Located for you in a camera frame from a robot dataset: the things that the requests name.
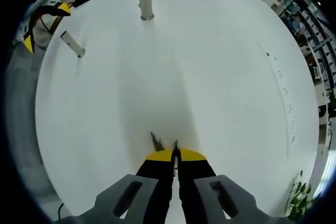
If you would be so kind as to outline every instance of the fallen metal cylinder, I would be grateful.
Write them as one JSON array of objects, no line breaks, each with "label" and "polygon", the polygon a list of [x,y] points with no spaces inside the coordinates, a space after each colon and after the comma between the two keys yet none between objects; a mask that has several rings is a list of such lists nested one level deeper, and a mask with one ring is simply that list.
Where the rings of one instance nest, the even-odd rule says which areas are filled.
[{"label": "fallen metal cylinder", "polygon": [[152,0],[139,0],[140,10],[141,10],[141,19],[142,20],[151,20],[154,18]]},{"label": "fallen metal cylinder", "polygon": [[85,49],[80,47],[72,36],[65,31],[61,34],[61,39],[69,46],[69,48],[77,54],[78,58],[82,58],[85,54]]}]

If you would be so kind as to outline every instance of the person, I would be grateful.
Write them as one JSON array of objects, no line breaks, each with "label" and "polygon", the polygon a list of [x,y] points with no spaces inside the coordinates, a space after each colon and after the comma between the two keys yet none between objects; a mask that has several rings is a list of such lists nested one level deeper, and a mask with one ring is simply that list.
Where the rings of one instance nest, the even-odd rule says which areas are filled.
[{"label": "person", "polygon": [[36,21],[35,27],[33,28],[33,34],[34,41],[39,47],[44,49],[47,48],[51,37],[62,18],[63,17],[44,14]]}]

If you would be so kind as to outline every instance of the shelf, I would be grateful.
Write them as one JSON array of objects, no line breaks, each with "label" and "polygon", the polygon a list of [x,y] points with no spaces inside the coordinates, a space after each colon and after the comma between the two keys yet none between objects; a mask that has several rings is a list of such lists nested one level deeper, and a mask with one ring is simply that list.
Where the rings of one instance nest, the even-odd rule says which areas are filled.
[{"label": "shelf", "polygon": [[[319,44],[321,44],[321,42],[323,42],[323,34],[326,35],[323,31],[323,33],[321,32],[319,35],[316,35],[316,31],[319,31],[318,28],[321,28],[322,27],[320,26],[320,23],[318,22],[318,20],[312,15],[312,13],[310,13],[310,11],[303,11],[303,12],[298,12],[298,14],[300,14],[300,16],[302,17],[302,21],[303,21],[303,24],[304,26],[306,27],[306,30],[308,31],[308,33],[310,34],[311,38],[312,38],[312,41],[314,42],[315,46],[318,46]],[[324,65],[324,68],[327,72],[327,75],[328,75],[328,79],[330,80],[329,82],[329,85],[330,85],[330,88],[334,88],[335,87],[335,80],[333,78],[333,74],[332,74],[332,71],[330,70],[330,61],[328,61],[328,57],[326,55],[326,53],[324,52],[323,48],[319,48],[317,49],[319,52],[320,52],[320,55],[321,55],[321,60],[322,60],[322,63]]]}]

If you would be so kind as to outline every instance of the white table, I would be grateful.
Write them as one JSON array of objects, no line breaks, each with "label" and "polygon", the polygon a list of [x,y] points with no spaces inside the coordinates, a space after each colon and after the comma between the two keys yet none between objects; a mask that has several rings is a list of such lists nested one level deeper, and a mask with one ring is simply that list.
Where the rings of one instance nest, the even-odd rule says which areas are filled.
[{"label": "white table", "polygon": [[[318,145],[314,86],[299,46],[260,0],[91,0],[63,19],[47,49],[36,93],[36,130],[50,180],[78,215],[98,193],[135,173],[153,146],[207,156],[269,214],[283,211],[293,177],[308,180]],[[86,54],[78,59],[60,34]],[[277,57],[291,94],[286,108],[265,52]],[[184,222],[177,184],[166,223]]]}]

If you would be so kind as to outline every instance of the cable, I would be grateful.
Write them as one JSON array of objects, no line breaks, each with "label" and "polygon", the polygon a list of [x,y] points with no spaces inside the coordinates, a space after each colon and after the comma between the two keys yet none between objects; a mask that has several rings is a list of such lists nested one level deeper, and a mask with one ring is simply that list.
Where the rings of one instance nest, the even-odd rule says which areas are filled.
[{"label": "cable", "polygon": [[48,33],[50,33],[51,35],[53,35],[53,34],[51,33],[51,31],[48,29],[48,27],[46,26],[46,24],[44,24],[44,22],[43,22],[42,18],[40,18],[40,20],[41,20],[41,22],[42,22],[42,25],[44,26],[44,28],[46,28],[46,29],[47,29]]},{"label": "cable", "polygon": [[57,213],[58,213],[58,220],[61,219],[61,209],[62,209],[62,206],[64,206],[64,203],[62,203],[62,204],[59,206],[59,208],[58,208],[58,211],[57,211]]}]

